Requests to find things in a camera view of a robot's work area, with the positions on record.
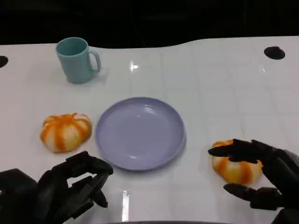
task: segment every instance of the mug handle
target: mug handle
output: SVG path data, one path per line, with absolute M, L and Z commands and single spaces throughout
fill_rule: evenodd
M 98 66 L 97 72 L 99 72 L 101 69 L 101 60 L 100 60 L 99 54 L 96 51 L 91 50 L 91 49 L 89 49 L 88 53 L 94 55 L 95 60 L 97 61 L 97 66 Z

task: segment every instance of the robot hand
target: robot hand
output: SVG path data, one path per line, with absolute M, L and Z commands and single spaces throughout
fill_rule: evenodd
M 276 210 L 279 207 L 299 210 L 299 157 L 287 150 L 278 149 L 259 141 L 234 139 L 232 145 L 208 150 L 210 155 L 229 157 L 231 161 L 247 161 L 263 164 L 262 171 L 276 188 L 258 190 L 240 184 L 229 183 L 224 189 L 250 201 L 251 208 Z
M 69 188 L 67 180 L 88 176 Z M 74 155 L 43 174 L 36 182 L 18 169 L 0 172 L 0 223 L 61 224 L 76 218 L 96 202 L 106 208 L 101 191 L 112 167 L 86 151 Z

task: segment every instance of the plate rim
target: plate rim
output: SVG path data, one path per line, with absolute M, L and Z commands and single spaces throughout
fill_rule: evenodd
M 154 100 L 154 101 L 158 101 L 162 104 L 165 104 L 166 106 L 168 106 L 169 108 L 171 108 L 176 114 L 177 116 L 179 117 L 179 120 L 180 122 L 182 123 L 183 125 L 183 138 L 180 142 L 180 145 L 179 147 L 175 150 L 175 153 L 170 156 L 167 160 L 161 162 L 160 164 L 158 165 L 154 165 L 154 166 L 148 166 L 148 167 L 144 167 L 144 168 L 128 168 L 128 167 L 124 167 L 124 166 L 121 166 L 121 165 L 118 165 L 118 164 L 115 164 L 113 161 L 111 161 L 109 159 L 109 156 L 107 156 L 104 151 L 101 149 L 100 147 L 100 143 L 99 143 L 99 138 L 96 137 L 96 134 L 99 132 L 99 128 L 100 128 L 100 123 L 101 121 L 103 120 L 103 117 L 109 112 L 111 111 L 114 107 L 116 107 L 117 105 L 123 103 L 123 102 L 126 102 L 126 101 L 130 101 L 130 100 L 134 100 L 134 99 L 149 99 L 149 100 Z M 96 145 L 97 145 L 97 148 L 100 152 L 100 155 L 105 159 L 107 160 L 109 163 L 113 164 L 114 166 L 117 166 L 119 168 L 122 168 L 124 170 L 130 170 L 130 171 L 146 171 L 146 170 L 152 170 L 152 169 L 156 169 L 158 167 L 161 167 L 163 165 L 165 165 L 166 163 L 170 162 L 171 160 L 173 160 L 175 157 L 177 157 L 186 147 L 186 143 L 187 143 L 187 136 L 186 136 L 186 129 L 185 129 L 185 124 L 184 124 L 184 121 L 181 117 L 181 115 L 177 112 L 176 109 L 174 109 L 170 104 L 162 101 L 162 100 L 159 100 L 157 98 L 152 98 L 152 97 L 131 97 L 131 98 L 126 98 L 126 99 L 123 99 L 123 100 L 120 100 L 114 104 L 112 104 L 110 107 L 108 107 L 100 116 L 98 122 L 97 122 L 97 125 L 95 127 L 95 141 L 96 141 Z

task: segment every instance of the tabletop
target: tabletop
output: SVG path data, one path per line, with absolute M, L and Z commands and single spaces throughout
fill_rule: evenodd
M 266 47 L 279 46 L 282 60 Z M 154 171 L 114 168 L 103 192 L 108 209 L 94 206 L 68 223 L 190 220 L 269 224 L 277 212 L 253 210 L 227 193 L 207 150 L 217 140 L 256 139 L 299 154 L 299 37 L 207 39 L 154 49 L 100 49 L 102 69 L 93 80 L 68 83 L 55 44 L 0 46 L 0 170 L 19 168 L 38 180 L 65 158 L 87 150 L 101 158 L 94 135 L 78 150 L 50 152 L 39 139 L 49 115 L 79 112 L 94 127 L 119 100 L 147 96 L 181 115 L 187 146 Z M 262 176 L 254 188 L 271 186 Z

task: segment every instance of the black hole in table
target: black hole in table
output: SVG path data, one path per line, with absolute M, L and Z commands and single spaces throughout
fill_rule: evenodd
M 5 56 L 0 56 L 0 68 L 4 67 L 8 63 L 8 58 Z
M 285 52 L 279 47 L 268 47 L 264 51 L 264 54 L 271 59 L 280 60 L 285 57 Z

